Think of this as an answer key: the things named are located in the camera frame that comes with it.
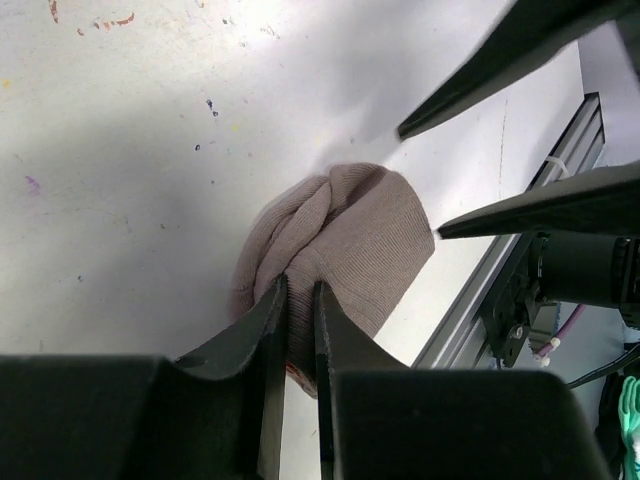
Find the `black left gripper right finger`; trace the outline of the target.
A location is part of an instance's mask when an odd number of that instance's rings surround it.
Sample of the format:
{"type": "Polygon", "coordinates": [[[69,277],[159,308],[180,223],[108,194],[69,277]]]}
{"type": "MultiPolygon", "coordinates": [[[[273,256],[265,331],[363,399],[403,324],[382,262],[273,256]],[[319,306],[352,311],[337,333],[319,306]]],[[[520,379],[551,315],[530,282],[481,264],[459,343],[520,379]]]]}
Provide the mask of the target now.
{"type": "Polygon", "coordinates": [[[573,394],[539,371],[414,370],[317,283],[313,295],[325,479],[606,479],[573,394]]]}

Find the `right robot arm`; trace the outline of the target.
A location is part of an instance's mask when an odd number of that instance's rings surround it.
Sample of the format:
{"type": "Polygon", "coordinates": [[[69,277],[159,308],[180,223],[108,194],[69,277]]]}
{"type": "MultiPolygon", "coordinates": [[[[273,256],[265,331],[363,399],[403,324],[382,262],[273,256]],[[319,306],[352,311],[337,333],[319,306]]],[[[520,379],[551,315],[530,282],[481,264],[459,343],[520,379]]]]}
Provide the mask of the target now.
{"type": "MultiPolygon", "coordinates": [[[[639,58],[635,1],[518,1],[477,52],[397,129],[406,140],[454,118],[614,21],[639,58]]],[[[594,165],[606,142],[600,97],[587,94],[527,191],[465,214],[444,239],[492,244],[416,359],[419,368],[515,364],[546,357],[541,309],[558,302],[618,310],[639,324],[639,167],[594,165]]]]}

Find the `beige sock orange stripes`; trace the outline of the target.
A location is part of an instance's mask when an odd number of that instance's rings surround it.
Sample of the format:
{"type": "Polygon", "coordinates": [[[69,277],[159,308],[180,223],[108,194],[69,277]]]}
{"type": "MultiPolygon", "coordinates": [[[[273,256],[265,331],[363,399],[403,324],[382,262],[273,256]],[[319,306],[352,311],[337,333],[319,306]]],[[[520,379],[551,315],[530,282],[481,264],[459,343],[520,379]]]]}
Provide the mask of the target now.
{"type": "Polygon", "coordinates": [[[315,284],[328,283],[346,315],[375,337],[434,251],[422,203],[401,174],[371,163],[335,165],[255,223],[235,267],[229,312],[240,319],[285,275],[287,372],[316,397],[315,284]]]}

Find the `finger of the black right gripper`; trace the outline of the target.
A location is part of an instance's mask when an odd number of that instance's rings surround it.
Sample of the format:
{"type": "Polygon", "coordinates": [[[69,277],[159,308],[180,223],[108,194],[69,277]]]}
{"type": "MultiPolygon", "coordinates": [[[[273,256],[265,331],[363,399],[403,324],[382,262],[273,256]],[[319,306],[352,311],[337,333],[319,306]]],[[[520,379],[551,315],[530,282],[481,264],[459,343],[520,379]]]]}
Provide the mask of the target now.
{"type": "Polygon", "coordinates": [[[639,235],[639,174],[586,172],[452,219],[443,239],[569,231],[639,235]]]}
{"type": "Polygon", "coordinates": [[[482,102],[549,62],[600,25],[639,9],[637,1],[516,1],[444,83],[397,127],[401,141],[482,102]]]}

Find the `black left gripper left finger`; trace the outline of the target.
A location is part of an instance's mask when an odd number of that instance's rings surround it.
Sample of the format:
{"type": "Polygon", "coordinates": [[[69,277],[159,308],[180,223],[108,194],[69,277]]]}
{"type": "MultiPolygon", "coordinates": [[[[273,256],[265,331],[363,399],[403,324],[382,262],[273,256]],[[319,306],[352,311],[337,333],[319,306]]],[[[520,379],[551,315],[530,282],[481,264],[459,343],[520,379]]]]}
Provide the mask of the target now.
{"type": "Polygon", "coordinates": [[[175,361],[1,359],[5,479],[275,479],[287,283],[175,361]]]}

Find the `aluminium table rail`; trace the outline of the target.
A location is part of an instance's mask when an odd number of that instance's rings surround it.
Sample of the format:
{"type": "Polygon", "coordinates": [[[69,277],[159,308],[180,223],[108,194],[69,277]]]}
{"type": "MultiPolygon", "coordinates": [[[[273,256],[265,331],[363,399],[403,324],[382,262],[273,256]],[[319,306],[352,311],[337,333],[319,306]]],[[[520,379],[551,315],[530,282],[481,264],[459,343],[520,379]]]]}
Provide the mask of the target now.
{"type": "MultiPolygon", "coordinates": [[[[593,168],[605,143],[601,100],[588,93],[529,187],[593,168]]],[[[496,237],[412,367],[512,367],[540,309],[532,233],[496,237]]]]}

